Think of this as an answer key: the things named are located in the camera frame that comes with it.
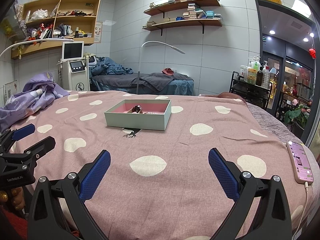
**floor lamp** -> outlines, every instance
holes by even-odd
[[[154,42],[154,43],[160,43],[160,44],[163,44],[163,45],[166,45],[168,47],[170,47],[171,49],[174,49],[182,54],[185,54],[185,52],[183,52],[181,49],[178,49],[177,47],[174,47],[174,46],[171,46],[169,44],[166,44],[164,42],[160,42],[160,41],[147,41],[145,43],[142,44],[141,47],[143,47],[144,45],[146,45],[147,43],[151,43],[151,42]],[[139,56],[139,69],[138,69],[138,80],[137,80],[137,95],[138,95],[138,89],[139,89],[139,79],[140,79],[140,69],[141,69],[141,56],[142,56],[142,51],[141,53],[139,53],[140,56]]]
[[[22,41],[22,42],[15,43],[15,44],[12,44],[11,46],[7,47],[7,48],[6,48],[4,51],[2,51],[2,53],[0,54],[0,58],[1,58],[1,56],[2,56],[8,49],[11,49],[12,47],[19,46],[19,45],[22,45],[22,44],[28,44],[28,43],[34,43],[34,42],[43,42],[43,41],[73,42],[72,39],[57,39],[57,38],[39,39],[39,40],[33,40],[33,41]]]

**red vase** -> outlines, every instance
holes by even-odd
[[[297,96],[297,85],[294,85],[293,91],[292,91],[292,95]]]

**smartphone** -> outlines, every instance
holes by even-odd
[[[294,177],[296,182],[309,185],[313,183],[313,175],[307,155],[300,143],[287,141],[287,149],[289,151]]]

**charging cable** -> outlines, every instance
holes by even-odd
[[[301,225],[304,212],[306,211],[306,207],[307,207],[307,204],[308,204],[308,182],[307,182],[307,181],[304,183],[304,187],[306,188],[306,194],[307,194],[306,204],[304,205],[304,208],[303,208],[303,211],[302,211],[302,215],[301,215],[301,218],[300,218],[299,225],[298,225],[298,227],[297,227],[296,232],[293,234],[293,236],[295,236],[295,235],[297,234],[298,230],[299,230],[299,227],[300,227],[300,225]]]

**shelf bracket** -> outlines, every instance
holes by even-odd
[[[204,24],[202,22],[199,22],[202,25],[202,34],[204,34]]]
[[[158,26],[157,26],[157,28],[159,28],[159,29],[161,30],[161,36],[162,36],[162,30],[163,30],[163,29],[162,29],[162,28],[160,28],[160,27],[158,27]]]
[[[158,11],[160,11],[160,12],[162,12],[162,13],[163,13],[163,18],[164,18],[164,11],[161,11],[161,10],[159,10],[159,9],[158,9]]]

